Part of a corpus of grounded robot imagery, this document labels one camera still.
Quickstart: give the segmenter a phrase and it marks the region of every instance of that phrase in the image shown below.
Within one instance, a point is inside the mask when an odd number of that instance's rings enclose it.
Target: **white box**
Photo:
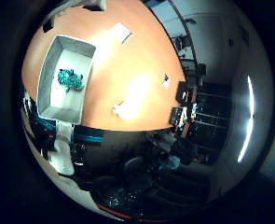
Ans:
[[[96,47],[66,35],[56,35],[44,60],[37,91],[37,112],[43,119],[81,123],[85,92]],[[84,88],[69,90],[58,82],[60,69],[73,69],[82,75]]]

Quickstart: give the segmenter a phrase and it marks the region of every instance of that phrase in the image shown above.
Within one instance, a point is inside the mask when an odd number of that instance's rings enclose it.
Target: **teal object in box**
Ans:
[[[81,91],[83,89],[82,78],[83,76],[75,74],[73,69],[60,69],[58,75],[59,83],[67,88],[66,92],[69,90]]]

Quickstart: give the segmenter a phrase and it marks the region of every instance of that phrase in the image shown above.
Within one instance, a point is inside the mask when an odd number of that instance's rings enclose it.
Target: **small white object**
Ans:
[[[165,74],[163,78],[163,83],[162,83],[163,87],[168,89],[170,83],[171,83],[171,79]]]
[[[55,151],[48,153],[48,161],[55,170],[64,175],[73,175],[74,166],[71,160],[70,142],[74,127],[70,123],[56,121]]]
[[[125,41],[131,36],[131,31],[121,22],[117,23],[111,28],[111,33],[113,37],[121,44],[125,43]]]
[[[121,119],[132,119],[136,114],[134,104],[127,101],[122,102],[120,105],[113,105],[112,112]]]

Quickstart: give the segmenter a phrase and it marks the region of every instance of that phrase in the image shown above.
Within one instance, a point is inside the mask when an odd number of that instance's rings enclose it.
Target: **white wall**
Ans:
[[[188,24],[199,63],[207,65],[207,82],[229,84],[240,57],[241,33],[238,17],[230,1],[174,0]],[[152,8],[170,36],[184,35],[185,29],[171,5],[165,1]],[[233,38],[234,46],[228,45]]]
[[[211,199],[217,197],[219,189],[225,193],[237,185],[252,168],[265,144],[272,115],[273,82],[268,56],[253,25],[235,8],[240,23],[249,32],[250,47],[241,44],[241,56],[232,86],[234,110],[231,126],[226,146],[214,165]],[[246,153],[241,163],[238,163],[250,117],[247,76],[252,80],[254,91],[254,128]]]

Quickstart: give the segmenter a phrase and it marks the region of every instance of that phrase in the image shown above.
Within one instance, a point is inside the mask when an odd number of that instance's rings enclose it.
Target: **desk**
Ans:
[[[121,22],[132,36],[119,43],[111,28]],[[150,10],[139,0],[108,0],[107,10],[71,7],[55,17],[54,28],[40,27],[27,50],[21,71],[25,89],[36,101],[40,69],[55,35],[84,39],[97,47],[90,72],[81,124],[118,131],[149,131],[168,123],[183,69],[171,40]],[[162,86],[164,75],[170,78]],[[112,113],[123,101],[134,105],[132,119]]]

